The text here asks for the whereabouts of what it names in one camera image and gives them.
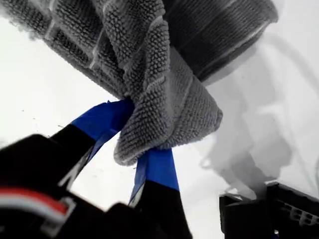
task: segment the red stripe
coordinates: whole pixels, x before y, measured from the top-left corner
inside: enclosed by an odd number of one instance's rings
[[[59,211],[62,214],[67,213],[67,207],[63,205],[61,202],[58,202],[51,198],[50,196],[38,193],[36,191],[32,191],[25,188],[4,188],[0,187],[0,197],[6,195],[6,196],[24,196],[28,197],[35,201],[40,201],[41,203],[46,204],[47,206],[51,207],[55,211]]]

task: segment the blue tape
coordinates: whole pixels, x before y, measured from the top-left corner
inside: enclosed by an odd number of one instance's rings
[[[102,103],[75,119],[71,124],[93,138],[96,143],[87,162],[124,127],[134,110],[131,100]]]
[[[138,159],[135,184],[131,199],[139,188],[150,180],[179,191],[174,158],[171,149],[150,149]]]

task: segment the microfiber towel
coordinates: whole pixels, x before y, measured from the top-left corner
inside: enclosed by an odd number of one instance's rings
[[[132,165],[152,147],[193,142],[218,129],[222,111],[196,76],[202,80],[222,65],[220,59],[234,58],[245,48],[239,47],[243,42],[246,46],[251,42],[256,28],[262,32],[275,19],[267,15],[256,21],[273,11],[271,5],[265,7],[266,0],[265,4],[246,0],[242,8],[236,1],[214,8],[216,1],[199,0],[193,2],[215,12],[206,13],[208,22],[193,16],[191,25],[183,19],[182,2],[192,4],[191,0],[166,2],[166,6],[161,0],[0,0],[0,5],[3,15],[43,39],[95,83],[119,99],[133,100],[135,110],[114,153],[119,164]],[[169,32],[165,19],[170,17]],[[234,23],[249,30],[237,37],[236,26],[221,29],[218,24],[228,18],[246,20]],[[178,35],[187,36],[182,31],[188,28],[188,41],[179,43]]]
[[[114,158],[132,165],[148,149],[199,140],[222,111],[169,45],[160,0],[1,0],[6,15],[135,109]]]
[[[270,0],[163,0],[171,45],[204,81],[277,22]]]

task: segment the towel fold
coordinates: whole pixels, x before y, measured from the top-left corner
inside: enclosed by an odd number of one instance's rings
[[[133,100],[114,153],[121,165],[216,131],[222,111],[198,78],[277,20],[269,0],[0,0],[0,8],[96,84]]]

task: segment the white background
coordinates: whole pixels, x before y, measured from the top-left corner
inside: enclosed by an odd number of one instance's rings
[[[280,20],[205,85],[224,111],[217,133],[174,148],[183,205],[194,238],[223,238],[218,196],[262,195],[277,180],[318,197],[319,1],[279,2]],[[0,19],[0,146],[49,136],[94,105],[116,100],[51,51]],[[134,167],[113,161],[116,138],[72,190],[99,206],[128,202]]]

